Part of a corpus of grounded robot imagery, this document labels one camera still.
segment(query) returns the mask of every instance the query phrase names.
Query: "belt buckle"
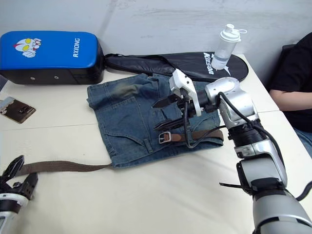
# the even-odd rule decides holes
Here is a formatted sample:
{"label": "belt buckle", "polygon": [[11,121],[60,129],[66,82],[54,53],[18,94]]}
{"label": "belt buckle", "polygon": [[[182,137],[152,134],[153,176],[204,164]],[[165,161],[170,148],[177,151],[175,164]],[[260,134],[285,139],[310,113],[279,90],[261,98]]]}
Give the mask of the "belt buckle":
{"label": "belt buckle", "polygon": [[171,141],[171,132],[163,132],[163,133],[159,134],[158,141],[160,144],[170,142]]}

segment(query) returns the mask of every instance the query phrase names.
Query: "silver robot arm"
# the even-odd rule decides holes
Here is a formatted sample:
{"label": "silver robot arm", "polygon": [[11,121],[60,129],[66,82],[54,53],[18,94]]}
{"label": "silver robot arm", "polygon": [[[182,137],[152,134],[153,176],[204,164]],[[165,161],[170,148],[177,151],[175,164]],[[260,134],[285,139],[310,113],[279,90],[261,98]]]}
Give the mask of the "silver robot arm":
{"label": "silver robot arm", "polygon": [[[253,196],[255,234],[312,234],[312,222],[300,203],[286,190],[287,175],[277,149],[262,132],[258,113],[249,95],[235,78],[221,78],[208,84],[209,102],[217,104],[235,152],[242,160],[237,172],[242,188]],[[241,118],[230,103],[252,124]]]}
{"label": "silver robot arm", "polygon": [[[241,185],[221,185],[242,188],[253,196],[254,234],[312,234],[310,218],[286,189],[287,175],[279,147],[263,129],[252,99],[240,89],[238,80],[220,78],[196,93],[191,79],[176,69],[169,84],[174,94],[158,100],[153,107],[177,102],[182,118],[161,122],[154,129],[166,131],[184,125],[185,135],[189,136],[186,120],[200,116],[199,107],[206,112],[220,110],[229,139],[242,159],[236,165]],[[199,143],[190,145],[189,137],[186,141],[189,148]]]}

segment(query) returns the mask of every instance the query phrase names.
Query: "white table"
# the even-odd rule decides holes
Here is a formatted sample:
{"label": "white table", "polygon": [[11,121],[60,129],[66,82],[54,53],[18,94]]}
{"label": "white table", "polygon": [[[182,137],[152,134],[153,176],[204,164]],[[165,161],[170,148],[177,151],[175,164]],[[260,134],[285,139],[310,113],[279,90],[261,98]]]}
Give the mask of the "white table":
{"label": "white table", "polygon": [[[104,81],[123,77],[106,72]],[[312,179],[310,156],[251,69],[242,87],[254,98],[263,126],[279,143],[288,189],[298,196]],[[32,92],[27,95],[26,89]],[[22,125],[0,118],[0,171],[20,154],[27,163],[110,163],[95,115],[85,100],[86,86],[23,87],[8,83],[4,91],[38,111]],[[63,92],[75,95],[61,102],[57,94]],[[56,99],[43,103],[48,101],[48,93]],[[77,114],[80,117],[74,122],[71,117]],[[252,198],[242,190],[218,184],[239,183],[235,169],[239,159],[233,147],[225,137],[223,147],[130,169],[40,173],[35,199],[21,211],[18,228],[12,233],[250,234],[254,228]],[[311,195],[301,204],[312,217]]]}
{"label": "white table", "polygon": [[[248,91],[259,112],[278,111],[278,107],[268,96],[261,81],[251,66],[249,74],[241,83],[241,88]],[[131,73],[111,73],[105,71],[103,82],[131,76]],[[8,82],[0,92],[0,99],[12,96],[38,111],[23,124],[16,124],[7,118],[0,118],[0,130],[43,128],[95,124],[97,119],[86,99],[88,85],[16,85]]]}

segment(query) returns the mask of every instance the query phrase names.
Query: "robotic hand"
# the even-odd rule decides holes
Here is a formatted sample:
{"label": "robotic hand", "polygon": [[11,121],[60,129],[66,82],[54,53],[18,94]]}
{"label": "robotic hand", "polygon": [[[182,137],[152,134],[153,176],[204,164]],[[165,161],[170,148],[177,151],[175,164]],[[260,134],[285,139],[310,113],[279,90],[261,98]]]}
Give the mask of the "robotic hand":
{"label": "robotic hand", "polygon": [[14,183],[13,188],[6,183],[15,177],[23,164],[24,156],[17,157],[0,176],[0,234],[10,233],[15,217],[32,198],[38,181],[37,173],[31,173],[23,183]]}
{"label": "robotic hand", "polygon": [[200,116],[198,107],[207,112],[219,109],[229,139],[234,141],[235,152],[242,159],[236,165],[241,185],[220,185],[242,188],[253,196],[254,234],[312,234],[312,222],[298,202],[302,198],[294,198],[286,189],[287,175],[280,149],[263,129],[251,98],[240,89],[238,80],[231,77],[218,79],[206,85],[197,97],[192,80],[180,70],[175,70],[169,83],[175,94],[160,99],[153,107],[177,101],[183,117],[162,122],[155,130],[184,125],[187,145],[194,147],[196,144],[189,144],[188,117]]}

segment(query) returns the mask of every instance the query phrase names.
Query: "brown belt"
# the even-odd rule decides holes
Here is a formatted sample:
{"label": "brown belt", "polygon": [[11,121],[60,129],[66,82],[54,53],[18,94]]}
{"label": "brown belt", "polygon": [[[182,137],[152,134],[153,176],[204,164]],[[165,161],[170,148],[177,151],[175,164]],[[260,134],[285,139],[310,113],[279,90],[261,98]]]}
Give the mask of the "brown belt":
{"label": "brown belt", "polygon": [[[198,140],[200,139],[206,132],[210,130],[202,130],[192,133],[192,139]],[[211,133],[209,133],[206,137],[215,137],[220,140],[223,140],[223,134],[222,132],[217,129]],[[159,134],[158,141],[160,144],[168,143],[168,142],[184,142],[185,141],[185,135],[184,134],[176,134],[171,132],[164,132]]]}
{"label": "brown belt", "polygon": [[[192,133],[192,138],[197,140],[201,138],[206,132],[209,130],[204,131],[197,131]],[[206,137],[215,137],[220,140],[223,140],[223,134],[218,129]],[[159,143],[166,143],[166,142],[182,142],[185,141],[184,134],[172,134],[170,132],[164,132],[159,135]],[[86,164],[79,164],[70,161],[44,161],[44,162],[35,162],[30,164],[25,164],[18,171],[17,176],[22,176],[34,172],[92,172],[102,168],[111,167],[112,164],[107,165],[86,165]]]}

